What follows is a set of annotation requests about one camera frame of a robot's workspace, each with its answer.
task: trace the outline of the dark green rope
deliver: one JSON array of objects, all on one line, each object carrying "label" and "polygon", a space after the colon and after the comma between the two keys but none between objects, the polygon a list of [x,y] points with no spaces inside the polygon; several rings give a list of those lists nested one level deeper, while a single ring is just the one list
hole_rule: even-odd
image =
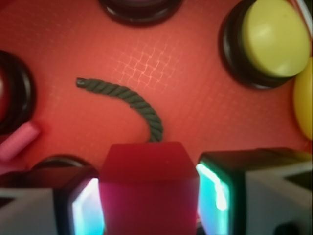
[{"label": "dark green rope", "polygon": [[151,136],[149,142],[160,142],[162,140],[163,126],[156,111],[137,92],[128,87],[112,84],[99,79],[77,78],[76,86],[85,88],[87,91],[118,97],[129,103],[131,108],[136,109],[148,122]]}]

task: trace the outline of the cyan light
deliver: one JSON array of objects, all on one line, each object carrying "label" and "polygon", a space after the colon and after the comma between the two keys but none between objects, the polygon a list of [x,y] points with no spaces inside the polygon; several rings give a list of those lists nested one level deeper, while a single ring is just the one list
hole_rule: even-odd
[{"label": "cyan light", "polygon": [[101,235],[105,229],[98,179],[91,179],[72,204],[75,235]]},{"label": "cyan light", "polygon": [[229,187],[205,164],[196,166],[200,176],[198,213],[207,234],[228,234]]}]

